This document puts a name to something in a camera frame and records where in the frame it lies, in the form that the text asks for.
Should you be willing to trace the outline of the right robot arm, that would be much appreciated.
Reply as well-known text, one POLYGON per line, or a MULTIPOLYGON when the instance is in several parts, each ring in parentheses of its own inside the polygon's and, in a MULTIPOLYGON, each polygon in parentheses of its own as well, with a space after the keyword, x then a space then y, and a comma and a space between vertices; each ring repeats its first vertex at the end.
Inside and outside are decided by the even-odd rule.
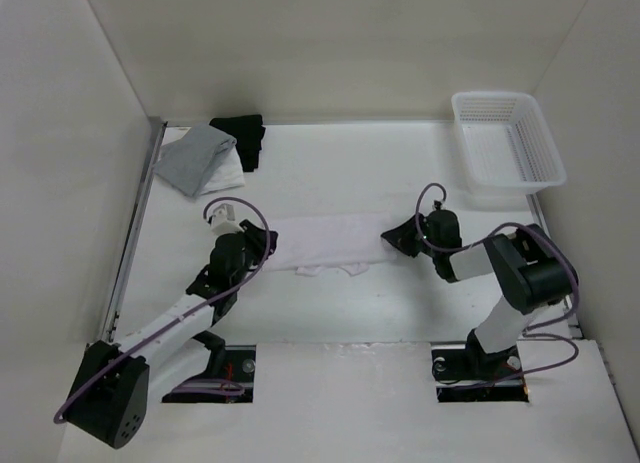
POLYGON ((439 382, 520 377, 518 338, 539 314, 578 288, 574 267, 537 224, 517 225, 510 234, 497 232, 464 246, 457 215, 435 209, 383 232, 381 239, 405 256, 428 256, 448 283, 489 274, 498 282, 498 302, 469 332, 465 346, 434 354, 432 372, 439 382))

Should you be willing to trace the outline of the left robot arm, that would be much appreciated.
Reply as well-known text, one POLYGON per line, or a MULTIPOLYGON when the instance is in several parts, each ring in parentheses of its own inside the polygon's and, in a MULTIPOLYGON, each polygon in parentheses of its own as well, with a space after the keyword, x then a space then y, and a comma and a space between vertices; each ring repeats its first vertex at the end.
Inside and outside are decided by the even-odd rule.
POLYGON ((176 304, 124 340, 85 350, 54 422, 70 423, 114 449, 125 446, 146 415, 152 371, 226 316, 239 289, 276 251, 277 239, 277 232, 247 220, 218 236, 209 263, 176 304))

